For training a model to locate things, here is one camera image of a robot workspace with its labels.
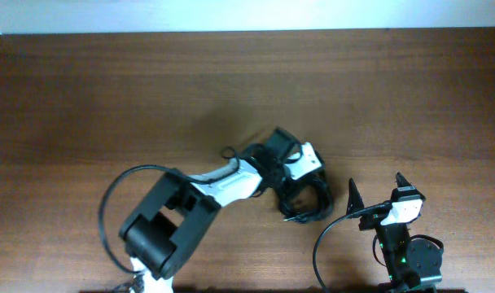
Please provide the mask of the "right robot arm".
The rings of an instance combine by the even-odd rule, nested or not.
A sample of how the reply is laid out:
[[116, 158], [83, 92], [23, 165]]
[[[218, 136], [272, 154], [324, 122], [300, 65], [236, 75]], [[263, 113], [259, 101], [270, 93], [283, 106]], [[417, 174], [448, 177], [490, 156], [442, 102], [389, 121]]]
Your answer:
[[373, 230], [374, 245], [380, 246], [389, 282], [378, 285], [379, 292], [435, 292], [442, 280], [440, 267], [444, 244], [424, 234], [410, 234], [408, 224], [421, 216], [426, 197], [401, 174], [391, 198], [365, 206], [353, 179], [348, 181], [346, 215], [359, 220], [361, 231]]

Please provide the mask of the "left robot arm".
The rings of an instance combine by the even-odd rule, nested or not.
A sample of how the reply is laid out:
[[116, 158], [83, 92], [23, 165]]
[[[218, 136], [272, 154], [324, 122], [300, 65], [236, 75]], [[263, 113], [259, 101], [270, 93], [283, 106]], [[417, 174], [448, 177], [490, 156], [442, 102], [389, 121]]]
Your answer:
[[140, 284], [133, 292], [171, 292], [218, 213], [267, 189], [277, 190], [316, 170], [312, 145], [284, 129], [243, 151], [227, 147], [226, 165], [199, 175], [158, 166], [163, 174], [125, 219], [118, 235]]

